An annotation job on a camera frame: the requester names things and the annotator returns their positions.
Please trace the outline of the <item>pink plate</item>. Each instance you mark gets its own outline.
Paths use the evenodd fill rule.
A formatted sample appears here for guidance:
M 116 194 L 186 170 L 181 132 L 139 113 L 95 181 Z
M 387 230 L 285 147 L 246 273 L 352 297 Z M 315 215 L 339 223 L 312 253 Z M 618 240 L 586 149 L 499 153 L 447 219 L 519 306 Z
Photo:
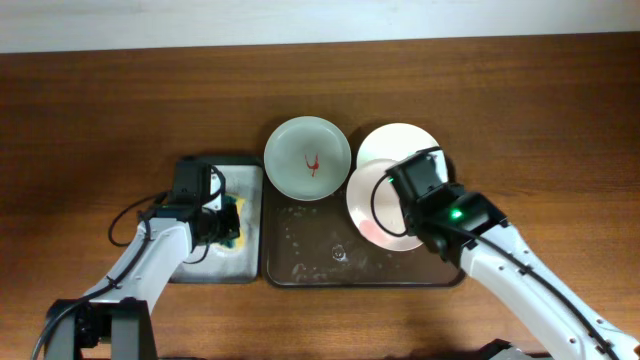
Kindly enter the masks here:
M 346 203 L 348 213 L 360 234 L 374 245 L 385 250 L 404 252 L 420 247 L 423 242 L 415 236 L 395 237 L 385 232 L 374 220 L 371 210 L 371 195 L 375 183 L 348 182 Z M 399 199 L 388 178 L 379 185 L 374 199 L 374 208 L 379 222 L 389 231 L 401 234 L 406 230 Z

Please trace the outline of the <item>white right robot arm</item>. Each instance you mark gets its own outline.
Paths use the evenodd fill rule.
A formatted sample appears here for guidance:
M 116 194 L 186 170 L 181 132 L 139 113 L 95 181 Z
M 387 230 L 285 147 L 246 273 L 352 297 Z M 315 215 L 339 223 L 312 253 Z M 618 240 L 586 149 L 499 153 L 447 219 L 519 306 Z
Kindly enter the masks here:
M 428 148 L 385 171 L 406 234 L 493 293 L 552 358 L 638 358 L 638 340 L 564 284 L 486 196 L 441 179 L 443 158 L 440 148 Z

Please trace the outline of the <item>grey-green plate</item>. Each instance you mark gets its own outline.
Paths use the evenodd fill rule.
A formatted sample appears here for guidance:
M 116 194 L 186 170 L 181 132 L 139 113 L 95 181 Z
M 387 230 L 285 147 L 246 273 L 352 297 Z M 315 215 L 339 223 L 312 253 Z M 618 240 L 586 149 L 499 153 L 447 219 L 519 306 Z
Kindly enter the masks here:
M 319 117 L 300 116 L 274 130 L 264 149 L 264 167 L 274 187 L 299 201 L 316 201 L 336 192 L 351 169 L 344 133 Z

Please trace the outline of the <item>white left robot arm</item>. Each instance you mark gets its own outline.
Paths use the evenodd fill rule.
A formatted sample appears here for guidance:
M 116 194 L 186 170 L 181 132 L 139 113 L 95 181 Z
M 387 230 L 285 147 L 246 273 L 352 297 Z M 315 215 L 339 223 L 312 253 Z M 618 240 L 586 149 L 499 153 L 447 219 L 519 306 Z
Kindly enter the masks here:
M 224 173 L 208 159 L 179 161 L 172 188 L 146 200 L 136 234 L 111 270 L 82 297 L 49 308 L 32 358 L 79 359 L 103 340 L 115 359 L 157 358 L 151 312 L 164 288 L 197 247 L 239 236 L 240 218 Z

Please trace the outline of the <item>yellow green sponge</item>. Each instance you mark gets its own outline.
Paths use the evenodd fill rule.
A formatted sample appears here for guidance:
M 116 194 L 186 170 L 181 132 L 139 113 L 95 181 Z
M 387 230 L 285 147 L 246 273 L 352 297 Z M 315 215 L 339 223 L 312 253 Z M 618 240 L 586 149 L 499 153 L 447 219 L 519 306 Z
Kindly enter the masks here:
M 241 215 L 245 200 L 234 195 L 224 195 L 221 209 L 216 212 L 218 218 L 217 234 L 214 243 L 229 250 L 239 250 L 246 239 L 241 228 Z

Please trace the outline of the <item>cream white plate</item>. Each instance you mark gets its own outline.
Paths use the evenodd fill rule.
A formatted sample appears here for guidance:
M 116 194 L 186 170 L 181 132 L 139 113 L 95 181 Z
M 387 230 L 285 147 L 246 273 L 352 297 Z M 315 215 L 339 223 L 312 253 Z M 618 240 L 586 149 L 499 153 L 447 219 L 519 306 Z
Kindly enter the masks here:
M 407 123 L 391 123 L 373 130 L 365 137 L 356 156 L 356 170 L 349 183 L 375 183 L 392 165 L 421 150 L 431 150 L 435 172 L 443 182 L 449 181 L 449 169 L 442 148 L 426 130 Z

